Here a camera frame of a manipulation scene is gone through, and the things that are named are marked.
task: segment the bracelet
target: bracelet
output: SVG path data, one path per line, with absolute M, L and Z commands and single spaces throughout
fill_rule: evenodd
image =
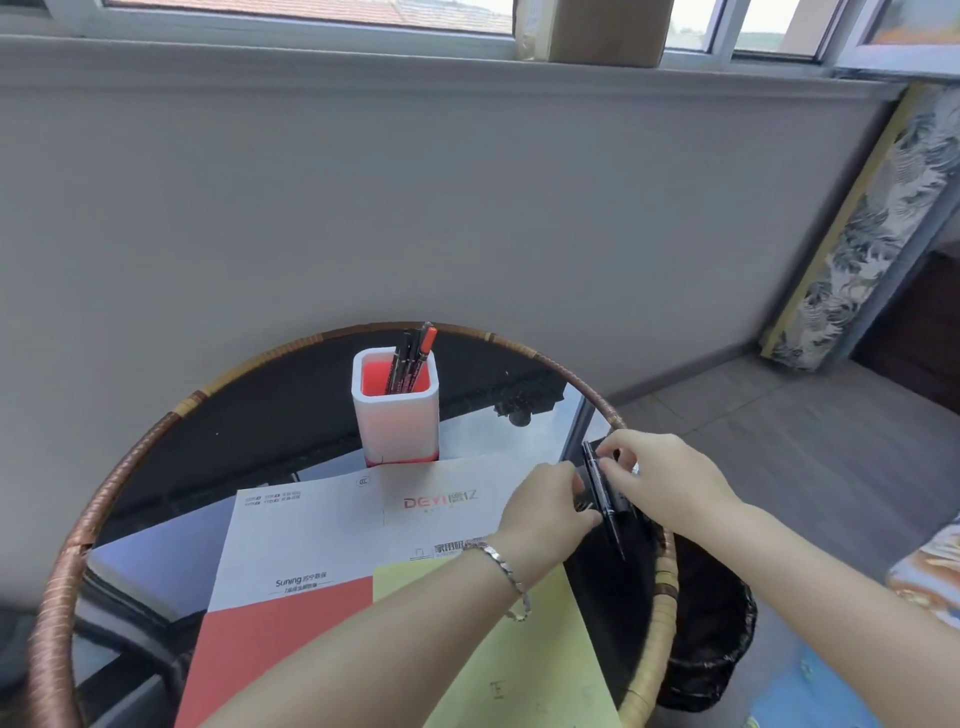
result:
M 514 589 L 520 594 L 520 598 L 523 599 L 523 614 L 515 615 L 513 611 L 507 612 L 507 617 L 513 621 L 524 621 L 530 616 L 530 596 L 527 594 L 526 587 L 524 587 L 520 582 L 516 580 L 514 576 L 514 570 L 510 568 L 510 565 L 503 560 L 503 557 L 497 553 L 496 549 L 493 548 L 483 539 L 470 539 L 469 541 L 464 542 L 464 551 L 470 548 L 477 548 L 488 556 L 490 556 L 496 564 L 507 574 L 507 578 L 510 579 L 510 583 L 514 585 Z

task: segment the person's left hand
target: person's left hand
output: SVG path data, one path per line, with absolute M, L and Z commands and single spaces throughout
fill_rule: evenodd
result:
M 592 508 L 574 509 L 573 497 L 583 490 L 572 463 L 540 463 L 507 501 L 500 527 L 488 541 L 525 587 L 561 564 L 602 520 Z

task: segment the window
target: window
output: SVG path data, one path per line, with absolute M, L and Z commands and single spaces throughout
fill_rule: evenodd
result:
M 815 58 L 839 0 L 752 0 L 737 51 Z
M 837 65 L 960 76 L 960 4 L 957 0 L 866 0 Z
M 327 20 L 509 36 L 513 0 L 107 0 L 114 8 L 152 8 Z
M 26 8 L 8 8 L 13 3 Z M 515 0 L 0 0 L 0 33 L 511 60 Z M 661 67 L 960 75 L 958 0 L 674 0 Z M 46 5 L 49 15 L 43 12 Z M 10 18 L 21 14 L 21 25 Z
M 723 2 L 717 0 L 674 0 L 667 48 L 707 51 Z

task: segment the gray floor tile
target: gray floor tile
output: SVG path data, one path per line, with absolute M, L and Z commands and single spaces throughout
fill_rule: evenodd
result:
M 687 382 L 677 385 L 681 393 L 664 401 L 684 417 L 697 406 L 706 417 L 709 406 L 732 407 L 756 391 L 751 387 L 769 388 L 684 439 L 711 457 L 745 500 L 868 576 L 882 580 L 960 510 L 960 417 L 943 407 L 852 362 L 780 384 L 761 384 L 758 376 L 745 383 L 729 372 L 701 377 L 685 391 Z M 686 409 L 694 395 L 700 403 Z M 697 715 L 657 710 L 650 725 L 739 728 L 801 645 L 761 608 L 754 646 L 720 703 Z
M 793 380 L 793 376 L 758 356 L 743 356 L 655 394 L 697 428 Z
M 684 435 L 693 429 L 693 425 L 654 395 L 647 395 L 621 406 L 619 412 L 627 427 L 643 432 Z

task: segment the pen holder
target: pen holder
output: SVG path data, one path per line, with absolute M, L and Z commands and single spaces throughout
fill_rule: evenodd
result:
M 394 348 L 364 349 L 353 357 L 353 408 L 367 465 L 440 459 L 440 382 L 433 352 L 413 392 L 386 395 Z

